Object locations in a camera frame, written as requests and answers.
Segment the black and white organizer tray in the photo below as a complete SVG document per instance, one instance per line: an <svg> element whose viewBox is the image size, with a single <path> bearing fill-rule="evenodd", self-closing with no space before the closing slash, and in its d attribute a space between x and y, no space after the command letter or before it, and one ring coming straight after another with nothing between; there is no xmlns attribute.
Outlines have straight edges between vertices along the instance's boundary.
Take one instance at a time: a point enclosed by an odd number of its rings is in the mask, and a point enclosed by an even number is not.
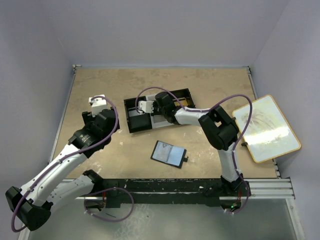
<svg viewBox="0 0 320 240"><path fill-rule="evenodd" d="M188 88L173 90L171 92L185 107L196 107ZM174 125L160 115L161 112L159 111L157 103L155 104L153 113L138 113L135 108L135 100L135 98L123 100L126 122L130 134Z"/></svg>

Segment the black leather card holder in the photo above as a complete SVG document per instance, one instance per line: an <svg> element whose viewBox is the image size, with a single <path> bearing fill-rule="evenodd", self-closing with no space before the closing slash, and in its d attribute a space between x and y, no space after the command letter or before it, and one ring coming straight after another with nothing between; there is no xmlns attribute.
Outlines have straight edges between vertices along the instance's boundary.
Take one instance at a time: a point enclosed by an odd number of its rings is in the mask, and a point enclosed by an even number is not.
<svg viewBox="0 0 320 240"><path fill-rule="evenodd" d="M186 163L189 159L186 154L187 150L183 147L157 140L150 158L154 161L180 169L183 163Z"/></svg>

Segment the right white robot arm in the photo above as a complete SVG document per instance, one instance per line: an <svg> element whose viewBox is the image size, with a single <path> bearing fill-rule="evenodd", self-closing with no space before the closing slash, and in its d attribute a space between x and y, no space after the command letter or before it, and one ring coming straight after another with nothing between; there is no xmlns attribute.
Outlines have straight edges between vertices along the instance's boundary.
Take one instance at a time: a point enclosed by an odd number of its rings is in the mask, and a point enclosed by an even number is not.
<svg viewBox="0 0 320 240"><path fill-rule="evenodd" d="M218 151L222 184L232 191L240 190L243 174L236 154L239 129L220 105L212 110L176 106L169 93L160 92L155 96L155 106L171 124L201 127L210 145Z"/></svg>

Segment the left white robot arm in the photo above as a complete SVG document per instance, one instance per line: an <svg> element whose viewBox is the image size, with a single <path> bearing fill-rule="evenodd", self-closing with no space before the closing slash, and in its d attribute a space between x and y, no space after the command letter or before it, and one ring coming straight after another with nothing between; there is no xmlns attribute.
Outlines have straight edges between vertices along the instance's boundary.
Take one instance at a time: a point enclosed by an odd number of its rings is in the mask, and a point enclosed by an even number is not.
<svg viewBox="0 0 320 240"><path fill-rule="evenodd" d="M20 232L15 227L16 218L24 225L21 230L35 231L43 226L54 206L54 189L73 169L108 145L112 134L120 128L115 108L104 109L95 117L89 112L83 112L82 115L85 118L84 127L73 134L59 155L29 182L21 187L11 186L5 192L13 212L13 232Z"/></svg>

